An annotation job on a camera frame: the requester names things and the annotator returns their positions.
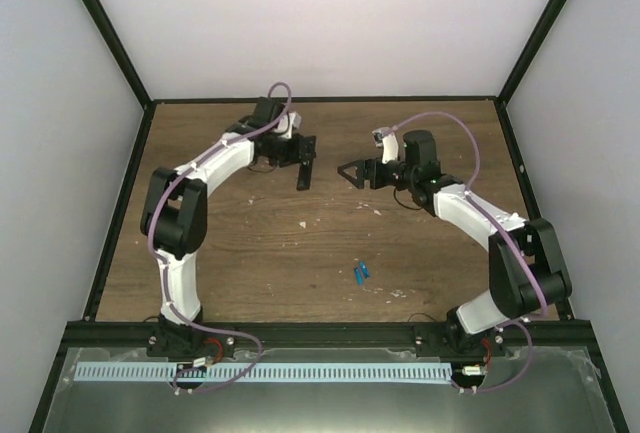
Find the black remote control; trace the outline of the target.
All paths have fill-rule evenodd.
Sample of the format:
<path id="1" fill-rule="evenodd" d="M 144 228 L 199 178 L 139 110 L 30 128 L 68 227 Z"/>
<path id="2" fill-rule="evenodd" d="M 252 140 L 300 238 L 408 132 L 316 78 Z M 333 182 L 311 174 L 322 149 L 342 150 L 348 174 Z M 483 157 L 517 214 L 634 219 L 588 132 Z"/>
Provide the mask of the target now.
<path id="1" fill-rule="evenodd" d="M 298 177 L 296 183 L 297 191 L 308 191 L 311 187 L 312 171 L 313 171 L 312 159 L 302 161 L 299 165 Z"/>

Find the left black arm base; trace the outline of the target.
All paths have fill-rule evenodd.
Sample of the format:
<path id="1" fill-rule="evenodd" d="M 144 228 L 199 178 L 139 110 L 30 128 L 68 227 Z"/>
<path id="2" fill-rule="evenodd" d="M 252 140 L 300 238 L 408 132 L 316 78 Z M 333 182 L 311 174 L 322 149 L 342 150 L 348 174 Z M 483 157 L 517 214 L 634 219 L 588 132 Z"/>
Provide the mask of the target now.
<path id="1" fill-rule="evenodd" d="M 184 324 L 175 324 L 159 316 L 148 339 L 147 354 L 151 357 L 195 359 L 211 356 L 230 357 L 235 350 L 233 337 L 206 333 Z"/>

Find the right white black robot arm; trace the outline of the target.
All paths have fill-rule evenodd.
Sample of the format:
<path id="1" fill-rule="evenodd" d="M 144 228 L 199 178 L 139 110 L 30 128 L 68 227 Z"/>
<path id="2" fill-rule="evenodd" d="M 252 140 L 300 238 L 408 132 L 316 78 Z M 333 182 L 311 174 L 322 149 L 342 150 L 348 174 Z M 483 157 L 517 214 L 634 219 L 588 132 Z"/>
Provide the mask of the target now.
<path id="1" fill-rule="evenodd" d="M 503 211 L 443 173 L 427 130 L 398 139 L 382 128 L 373 137 L 381 155 L 340 165 L 338 174 L 358 189 L 408 191 L 418 209 L 457 227 L 488 254 L 487 290 L 447 314 L 444 342 L 451 353 L 468 355 L 491 329 L 570 297 L 572 283 L 549 221 Z"/>

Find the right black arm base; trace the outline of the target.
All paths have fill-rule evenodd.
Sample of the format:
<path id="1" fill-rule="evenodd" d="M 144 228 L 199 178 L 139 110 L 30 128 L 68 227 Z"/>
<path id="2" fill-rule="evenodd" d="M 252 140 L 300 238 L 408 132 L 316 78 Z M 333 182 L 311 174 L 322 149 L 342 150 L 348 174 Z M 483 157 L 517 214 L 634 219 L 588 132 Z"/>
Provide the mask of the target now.
<path id="1" fill-rule="evenodd" d="M 478 356 L 494 346 L 495 334 L 491 330 L 467 333 L 455 308 L 446 313 L 443 321 L 437 321 L 426 313 L 414 313 L 407 322 L 411 324 L 414 346 L 419 356 Z"/>

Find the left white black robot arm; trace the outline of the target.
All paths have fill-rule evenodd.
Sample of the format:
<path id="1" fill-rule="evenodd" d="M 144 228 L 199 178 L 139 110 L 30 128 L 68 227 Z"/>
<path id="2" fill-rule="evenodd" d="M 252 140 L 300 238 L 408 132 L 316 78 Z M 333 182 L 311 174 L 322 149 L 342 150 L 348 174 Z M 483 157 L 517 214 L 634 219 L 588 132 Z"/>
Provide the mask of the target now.
<path id="1" fill-rule="evenodd" d="M 261 97 L 252 114 L 228 127 L 207 150 L 176 168 L 152 173 L 140 230 L 159 268 L 160 314 L 176 324 L 168 341 L 181 356 L 194 356 L 204 345 L 205 334 L 193 323 L 202 313 L 196 263 L 208 232 L 209 197 L 261 158 L 275 168 L 297 165 L 296 189 L 308 190 L 317 137 L 300 134 L 300 123 L 289 102 Z"/>

